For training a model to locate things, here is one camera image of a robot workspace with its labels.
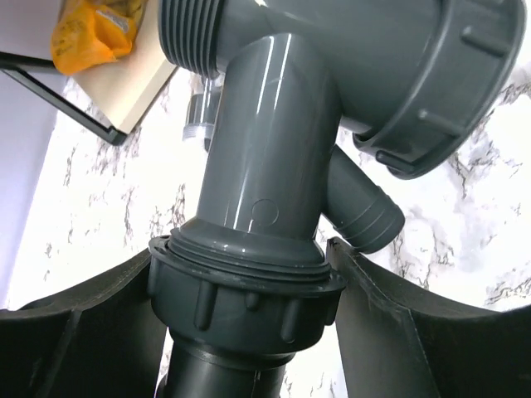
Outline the grey T pipe fitting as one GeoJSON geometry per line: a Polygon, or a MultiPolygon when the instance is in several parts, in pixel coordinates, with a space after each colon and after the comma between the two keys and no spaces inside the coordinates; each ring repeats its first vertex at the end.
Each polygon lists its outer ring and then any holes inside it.
{"type": "Polygon", "coordinates": [[[317,270],[321,216],[373,253],[404,216],[335,145],[340,126],[397,178],[443,163],[510,73],[520,1],[163,1],[170,62],[225,76],[186,260],[317,270]]]}

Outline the clear plastic pipe fitting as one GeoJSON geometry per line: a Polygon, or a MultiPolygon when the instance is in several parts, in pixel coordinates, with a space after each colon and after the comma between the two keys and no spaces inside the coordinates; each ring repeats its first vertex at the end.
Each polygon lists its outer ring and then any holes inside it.
{"type": "Polygon", "coordinates": [[[192,93],[183,127],[183,141],[198,143],[206,152],[212,141],[224,77],[221,74],[215,79],[208,79],[193,75],[191,80],[192,93]]]}

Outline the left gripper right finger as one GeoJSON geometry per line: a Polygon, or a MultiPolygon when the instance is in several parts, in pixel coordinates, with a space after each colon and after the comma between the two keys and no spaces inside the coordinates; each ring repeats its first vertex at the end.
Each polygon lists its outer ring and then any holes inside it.
{"type": "Polygon", "coordinates": [[[327,258],[347,283],[335,324],[351,398],[529,396],[529,307],[444,298],[338,238],[327,258]]]}

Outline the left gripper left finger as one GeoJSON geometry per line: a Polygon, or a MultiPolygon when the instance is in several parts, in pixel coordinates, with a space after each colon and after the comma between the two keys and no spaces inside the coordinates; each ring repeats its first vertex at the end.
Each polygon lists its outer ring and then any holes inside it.
{"type": "Polygon", "coordinates": [[[152,397],[166,327],[153,313],[150,254],[1,312],[3,397],[152,397]]]}

